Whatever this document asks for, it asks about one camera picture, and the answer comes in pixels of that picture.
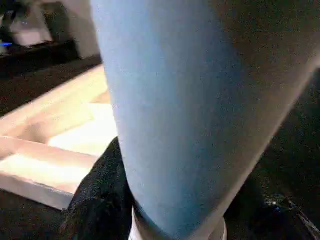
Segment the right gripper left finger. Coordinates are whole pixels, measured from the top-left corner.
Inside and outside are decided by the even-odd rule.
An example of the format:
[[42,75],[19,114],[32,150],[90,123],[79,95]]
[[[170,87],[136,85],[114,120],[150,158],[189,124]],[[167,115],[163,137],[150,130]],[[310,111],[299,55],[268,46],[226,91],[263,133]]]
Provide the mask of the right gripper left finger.
[[59,240],[127,240],[134,198],[115,137],[78,186],[58,230]]

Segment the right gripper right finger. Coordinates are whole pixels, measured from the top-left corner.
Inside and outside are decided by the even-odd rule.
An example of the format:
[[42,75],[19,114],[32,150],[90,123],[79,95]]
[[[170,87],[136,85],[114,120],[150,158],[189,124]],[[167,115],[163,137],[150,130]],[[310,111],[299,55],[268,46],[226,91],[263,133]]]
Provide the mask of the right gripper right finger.
[[318,240],[320,230],[282,194],[247,180],[224,214],[228,240]]

